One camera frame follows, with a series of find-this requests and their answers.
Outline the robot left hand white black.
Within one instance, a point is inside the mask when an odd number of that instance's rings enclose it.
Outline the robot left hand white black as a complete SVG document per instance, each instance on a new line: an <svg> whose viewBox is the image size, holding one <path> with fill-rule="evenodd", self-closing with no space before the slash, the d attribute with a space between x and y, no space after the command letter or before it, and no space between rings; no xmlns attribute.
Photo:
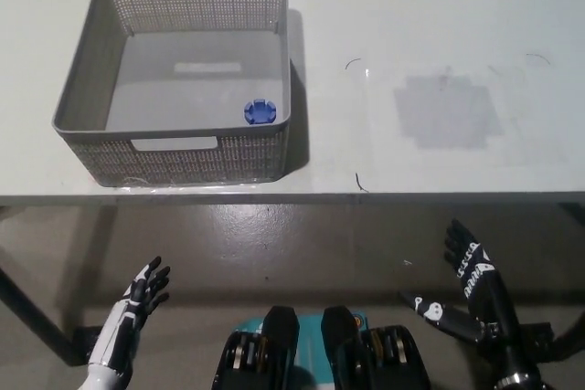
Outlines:
<svg viewBox="0 0 585 390"><path fill-rule="evenodd" d="M155 257L133 278L114 303L93 346L89 365L100 365L121 376L133 363L141 331L154 310L170 297L165 290L170 267Z"/></svg>

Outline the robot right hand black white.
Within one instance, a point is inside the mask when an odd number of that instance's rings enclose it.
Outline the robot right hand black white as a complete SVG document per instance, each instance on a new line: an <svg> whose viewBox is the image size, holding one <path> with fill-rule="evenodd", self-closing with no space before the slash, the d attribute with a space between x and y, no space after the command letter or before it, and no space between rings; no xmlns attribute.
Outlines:
<svg viewBox="0 0 585 390"><path fill-rule="evenodd" d="M402 291L399 296L430 326L475 345L490 363L525 363L527 354L514 304L484 246L457 219L448 225L444 245L444 258L461 284L468 311L419 293Z"/></svg>

